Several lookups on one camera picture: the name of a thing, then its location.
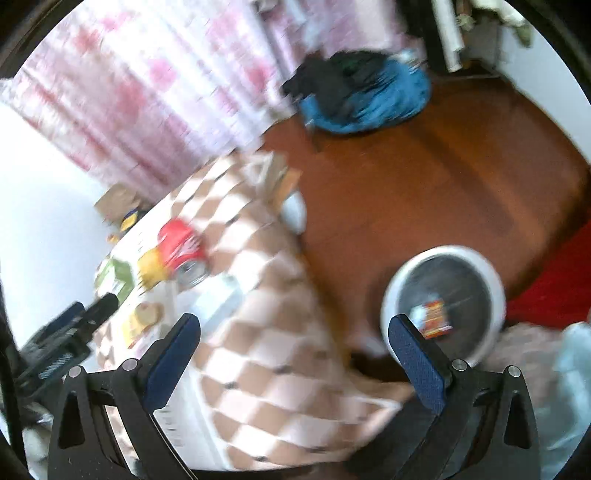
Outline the yellow small box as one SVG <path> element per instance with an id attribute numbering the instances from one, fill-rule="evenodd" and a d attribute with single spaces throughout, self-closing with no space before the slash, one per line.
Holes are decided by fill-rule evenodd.
<path id="1" fill-rule="evenodd" d="M 137 307 L 133 313 L 122 324 L 122 334 L 124 344 L 127 348 L 131 348 L 142 335 L 143 331 L 148 327 L 144 322 L 145 315 L 142 310 Z"/>

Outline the green white medicine box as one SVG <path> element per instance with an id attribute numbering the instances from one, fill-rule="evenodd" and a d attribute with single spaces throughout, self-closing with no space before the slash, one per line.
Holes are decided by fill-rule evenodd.
<path id="1" fill-rule="evenodd" d="M 127 262 L 106 257 L 98 266 L 94 275 L 94 296 L 102 298 L 113 294 L 122 305 L 134 289 L 134 278 Z"/>

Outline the orange red snack packet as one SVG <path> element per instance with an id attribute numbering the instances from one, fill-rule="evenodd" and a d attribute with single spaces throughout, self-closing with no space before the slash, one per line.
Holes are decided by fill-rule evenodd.
<path id="1" fill-rule="evenodd" d="M 445 336 L 453 331 L 445 303 L 441 299 L 413 307 L 409 318 L 426 339 Z"/>

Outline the yellow snack bag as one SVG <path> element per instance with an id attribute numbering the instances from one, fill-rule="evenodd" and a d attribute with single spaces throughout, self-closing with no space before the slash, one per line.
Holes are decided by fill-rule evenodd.
<path id="1" fill-rule="evenodd" d="M 167 268 L 157 247 L 145 251 L 137 261 L 139 287 L 149 291 L 158 283 L 168 279 Z"/>

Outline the red cola can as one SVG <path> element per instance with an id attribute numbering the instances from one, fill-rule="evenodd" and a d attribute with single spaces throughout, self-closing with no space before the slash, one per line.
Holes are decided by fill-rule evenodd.
<path id="1" fill-rule="evenodd" d="M 197 286 L 211 272 L 204 239 L 182 219 L 173 218 L 160 228 L 157 251 L 169 277 L 181 290 Z"/>

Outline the white round trash bin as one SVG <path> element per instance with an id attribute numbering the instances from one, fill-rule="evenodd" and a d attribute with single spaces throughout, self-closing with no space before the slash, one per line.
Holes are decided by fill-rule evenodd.
<path id="1" fill-rule="evenodd" d="M 506 297 L 493 265 L 476 250 L 444 245 L 422 252 L 394 274 L 383 298 L 381 331 L 405 314 L 423 334 L 430 316 L 445 331 L 433 340 L 451 359 L 478 365 L 492 350 L 506 315 Z"/>

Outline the blue yellow item behind table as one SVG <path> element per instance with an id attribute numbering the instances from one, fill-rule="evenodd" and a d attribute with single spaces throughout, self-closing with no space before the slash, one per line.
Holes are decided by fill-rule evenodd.
<path id="1" fill-rule="evenodd" d="M 129 211 L 121 221 L 119 232 L 126 234 L 139 220 L 140 210 L 135 208 Z"/>

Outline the checkered tablecloth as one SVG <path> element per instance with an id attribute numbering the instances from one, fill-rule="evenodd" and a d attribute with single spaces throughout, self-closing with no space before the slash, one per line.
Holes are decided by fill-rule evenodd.
<path id="1" fill-rule="evenodd" d="M 211 275 L 235 277 L 242 304 L 200 338 L 156 420 L 193 470 L 252 471 L 337 462 L 373 440 L 412 397 L 406 383 L 370 380 L 346 367 L 294 235 L 256 189 L 270 154 L 226 156 L 197 170 L 112 249 L 137 266 L 173 218 L 204 236 Z M 98 329 L 103 370 L 138 358 L 181 316 L 176 282 L 135 288 Z M 127 348 L 122 324 L 142 302 L 162 319 Z"/>

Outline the brown paper bag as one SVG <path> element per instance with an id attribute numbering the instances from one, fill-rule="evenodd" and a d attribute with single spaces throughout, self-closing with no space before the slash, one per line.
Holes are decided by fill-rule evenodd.
<path id="1" fill-rule="evenodd" d="M 134 190 L 117 183 L 94 204 L 94 208 L 106 222 L 120 225 L 125 215 L 141 202 L 140 196 Z"/>

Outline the light blue cloth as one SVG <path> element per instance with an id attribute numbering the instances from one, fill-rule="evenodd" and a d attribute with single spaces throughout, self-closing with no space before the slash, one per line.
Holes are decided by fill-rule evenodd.
<path id="1" fill-rule="evenodd" d="M 563 331 L 553 365 L 549 397 L 536 412 L 541 478 L 553 479 L 566 465 L 590 426 L 590 324 Z"/>

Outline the red cloth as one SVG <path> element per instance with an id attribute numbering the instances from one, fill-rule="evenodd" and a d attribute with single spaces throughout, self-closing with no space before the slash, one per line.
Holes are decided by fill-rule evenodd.
<path id="1" fill-rule="evenodd" d="M 508 323 L 563 330 L 590 311 L 590 222 L 561 245 L 535 281 L 507 303 Z"/>

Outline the pink floral curtain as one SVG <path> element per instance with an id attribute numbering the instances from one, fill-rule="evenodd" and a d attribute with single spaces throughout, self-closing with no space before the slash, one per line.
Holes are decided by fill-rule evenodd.
<path id="1" fill-rule="evenodd" d="M 393 1 L 85 1 L 1 97 L 74 164 L 156 200 L 209 159 L 254 151 L 294 113 L 310 53 L 398 52 Z"/>

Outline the blue black clothes pile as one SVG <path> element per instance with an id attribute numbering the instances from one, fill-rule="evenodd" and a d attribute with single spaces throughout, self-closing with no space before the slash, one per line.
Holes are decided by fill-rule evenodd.
<path id="1" fill-rule="evenodd" d="M 335 135 L 397 125 L 418 115 L 431 98 L 421 68 L 367 50 L 308 55 L 281 89 L 305 121 Z"/>

